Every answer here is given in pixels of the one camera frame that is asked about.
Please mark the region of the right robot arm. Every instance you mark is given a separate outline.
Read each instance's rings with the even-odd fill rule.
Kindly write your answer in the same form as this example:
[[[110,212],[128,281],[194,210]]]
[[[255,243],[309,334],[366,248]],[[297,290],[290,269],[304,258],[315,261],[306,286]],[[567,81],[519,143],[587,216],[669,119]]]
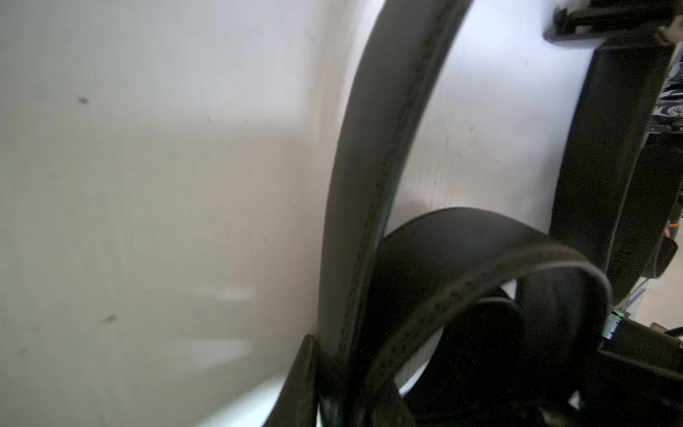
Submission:
[[[399,401],[405,426],[680,426],[682,343],[614,315],[612,336],[571,388],[578,403],[514,377],[523,320],[507,297],[487,297],[449,323]]]

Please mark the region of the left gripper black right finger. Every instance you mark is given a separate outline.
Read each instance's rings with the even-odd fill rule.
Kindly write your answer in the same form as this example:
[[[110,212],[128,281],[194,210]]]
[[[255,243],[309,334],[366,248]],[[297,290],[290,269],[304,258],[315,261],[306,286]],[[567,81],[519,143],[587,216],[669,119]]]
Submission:
[[[372,427],[416,427],[413,415],[393,381],[388,381],[378,392],[369,411]]]

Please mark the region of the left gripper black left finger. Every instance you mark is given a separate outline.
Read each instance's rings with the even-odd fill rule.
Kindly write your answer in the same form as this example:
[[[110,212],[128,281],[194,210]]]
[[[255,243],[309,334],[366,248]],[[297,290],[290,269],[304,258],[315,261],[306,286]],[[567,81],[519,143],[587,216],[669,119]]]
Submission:
[[[315,336],[302,340],[264,427],[313,427],[318,416],[318,354]]]

